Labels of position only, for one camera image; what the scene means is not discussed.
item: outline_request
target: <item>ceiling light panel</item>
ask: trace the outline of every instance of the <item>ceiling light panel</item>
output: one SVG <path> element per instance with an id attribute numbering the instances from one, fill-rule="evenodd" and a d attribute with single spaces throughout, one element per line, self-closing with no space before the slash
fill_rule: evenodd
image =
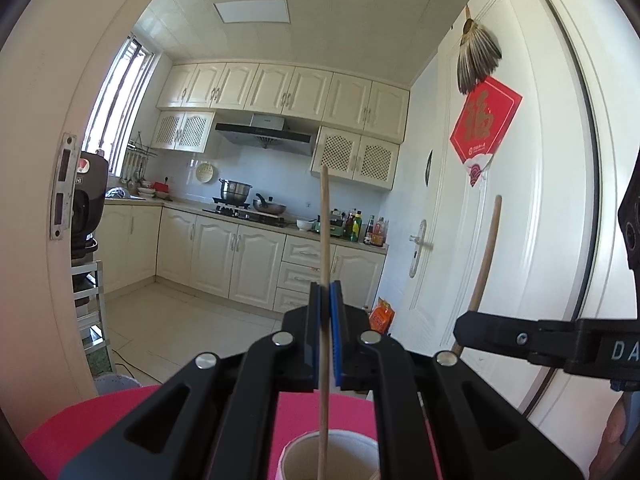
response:
<path id="1" fill-rule="evenodd" d="M 214 5 L 225 23 L 290 23 L 286 0 L 239 0 Z"/>

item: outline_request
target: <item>stainless steel pot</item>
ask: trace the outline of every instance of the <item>stainless steel pot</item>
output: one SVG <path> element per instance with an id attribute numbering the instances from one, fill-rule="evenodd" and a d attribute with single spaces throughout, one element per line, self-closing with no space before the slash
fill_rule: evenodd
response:
<path id="1" fill-rule="evenodd" d="M 246 198 L 249 196 L 249 190 L 253 187 L 235 180 L 224 180 L 222 178 L 218 180 L 220 181 L 220 198 L 233 205 L 245 203 Z"/>
<path id="2" fill-rule="evenodd" d="M 254 198 L 254 209 L 260 213 L 281 215 L 287 208 L 287 206 L 285 205 L 273 203 L 273 196 L 270 196 L 269 200 L 267 201 L 260 193 L 256 193 L 255 195 L 258 198 Z"/>

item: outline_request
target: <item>broom bristles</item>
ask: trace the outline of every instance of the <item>broom bristles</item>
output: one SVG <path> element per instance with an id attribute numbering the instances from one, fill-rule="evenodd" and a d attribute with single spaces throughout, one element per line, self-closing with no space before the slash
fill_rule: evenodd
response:
<path id="1" fill-rule="evenodd" d="M 498 67 L 502 52 L 491 34 L 479 23 L 473 22 L 462 36 L 458 57 L 458 89 L 467 95 Z"/>

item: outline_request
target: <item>window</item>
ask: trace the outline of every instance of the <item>window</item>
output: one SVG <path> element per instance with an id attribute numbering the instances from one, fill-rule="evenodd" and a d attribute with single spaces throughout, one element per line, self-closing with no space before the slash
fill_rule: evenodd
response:
<path id="1" fill-rule="evenodd" d="M 129 36 L 116 56 L 96 99 L 82 149 L 109 161 L 109 173 L 119 174 L 133 115 L 150 76 L 154 54 Z"/>

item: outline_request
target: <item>red diamond paper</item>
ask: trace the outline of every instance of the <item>red diamond paper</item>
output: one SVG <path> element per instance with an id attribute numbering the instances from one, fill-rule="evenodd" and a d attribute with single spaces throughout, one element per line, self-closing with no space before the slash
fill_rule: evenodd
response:
<path id="1" fill-rule="evenodd" d="M 471 185 L 504 139 L 522 96 L 493 77 L 466 97 L 450 141 L 471 176 Z"/>

